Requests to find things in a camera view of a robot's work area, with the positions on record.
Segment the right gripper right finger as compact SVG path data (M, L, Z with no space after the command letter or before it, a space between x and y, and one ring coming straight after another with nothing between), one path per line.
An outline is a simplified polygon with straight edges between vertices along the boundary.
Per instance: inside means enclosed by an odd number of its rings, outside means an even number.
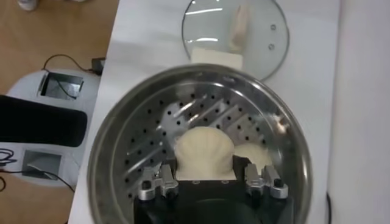
M249 195L268 192L272 198L284 200L288 198L289 187L280 178L272 165L266 165L258 171L257 165L249 158L233 155L233 171L237 180L244 181Z

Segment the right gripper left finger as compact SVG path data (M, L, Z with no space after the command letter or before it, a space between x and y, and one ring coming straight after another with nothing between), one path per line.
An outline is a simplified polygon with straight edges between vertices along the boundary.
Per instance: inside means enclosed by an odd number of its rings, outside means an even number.
M138 183L137 196L140 201L151 201L157 193L173 200L179 194L179 182L176 180L177 160L168 159L159 167L145 167Z

